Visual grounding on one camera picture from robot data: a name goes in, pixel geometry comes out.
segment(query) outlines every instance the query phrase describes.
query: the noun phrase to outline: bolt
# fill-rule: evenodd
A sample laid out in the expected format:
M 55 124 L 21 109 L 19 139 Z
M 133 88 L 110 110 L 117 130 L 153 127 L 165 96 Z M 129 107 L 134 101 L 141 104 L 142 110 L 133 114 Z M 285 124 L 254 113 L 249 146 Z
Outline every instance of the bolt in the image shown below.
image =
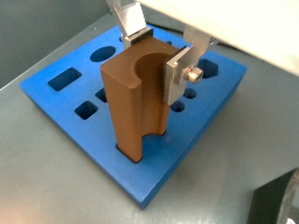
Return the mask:
M 184 79 L 196 84 L 202 76 L 202 71 L 196 66 L 188 66 L 184 69 Z

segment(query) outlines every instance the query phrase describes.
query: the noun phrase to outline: square hole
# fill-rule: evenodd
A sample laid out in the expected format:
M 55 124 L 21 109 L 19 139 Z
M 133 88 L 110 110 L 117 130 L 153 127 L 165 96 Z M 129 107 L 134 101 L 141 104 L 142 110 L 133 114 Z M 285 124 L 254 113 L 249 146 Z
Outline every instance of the square hole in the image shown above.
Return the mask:
M 82 120 L 86 120 L 97 112 L 97 110 L 98 108 L 90 101 L 83 101 L 74 109 L 74 112 Z
M 49 86 L 55 91 L 61 91 L 78 77 L 81 73 L 70 67 L 47 81 Z
M 97 97 L 102 102 L 107 102 L 106 94 L 105 94 L 105 89 L 103 89 L 103 88 L 101 88 L 101 89 L 95 92 L 95 97 Z

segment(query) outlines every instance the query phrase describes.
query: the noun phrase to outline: oval hole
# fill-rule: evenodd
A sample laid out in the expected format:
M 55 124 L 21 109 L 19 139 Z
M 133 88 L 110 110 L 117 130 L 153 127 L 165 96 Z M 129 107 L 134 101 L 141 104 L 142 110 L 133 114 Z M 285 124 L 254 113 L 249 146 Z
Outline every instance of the oval hole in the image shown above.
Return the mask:
M 170 109 L 173 112 L 182 112 L 184 111 L 184 104 L 181 101 L 176 101 L 172 106 Z
M 196 97 L 196 92 L 194 92 L 194 90 L 193 90 L 192 88 L 186 87 L 186 88 L 184 89 L 182 96 L 184 96 L 185 98 L 188 98 L 188 99 L 194 98 L 194 97 Z
M 103 46 L 98 48 L 89 56 L 90 61 L 99 62 L 106 60 L 115 52 L 115 48 L 113 46 Z

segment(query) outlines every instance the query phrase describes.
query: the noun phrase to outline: black object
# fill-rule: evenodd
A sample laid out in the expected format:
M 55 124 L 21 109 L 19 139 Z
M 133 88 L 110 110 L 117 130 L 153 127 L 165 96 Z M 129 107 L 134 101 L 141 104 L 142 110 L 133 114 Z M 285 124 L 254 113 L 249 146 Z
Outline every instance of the black object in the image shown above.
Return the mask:
M 299 168 L 254 190 L 246 224 L 299 224 Z

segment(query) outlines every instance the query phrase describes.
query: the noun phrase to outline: blue foam board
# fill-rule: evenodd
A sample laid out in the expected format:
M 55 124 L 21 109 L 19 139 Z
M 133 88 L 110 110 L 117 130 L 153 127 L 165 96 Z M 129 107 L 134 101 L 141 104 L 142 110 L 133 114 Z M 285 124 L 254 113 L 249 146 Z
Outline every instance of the blue foam board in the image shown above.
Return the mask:
M 177 48 L 185 46 L 180 38 L 157 28 L 153 36 L 170 41 Z M 122 51 L 118 37 L 114 27 L 23 80 L 19 87 L 144 209 L 233 94 L 246 69 L 214 52 L 202 55 L 202 60 L 218 66 L 218 75 L 202 79 L 197 85 L 188 84 L 196 97 L 178 99 L 184 110 L 170 110 L 162 136 L 144 137 L 142 160 L 134 164 L 115 148 L 107 104 L 95 97 L 102 88 L 98 67 L 107 54 Z M 89 58 L 95 50 L 102 55 L 91 57 L 99 62 Z

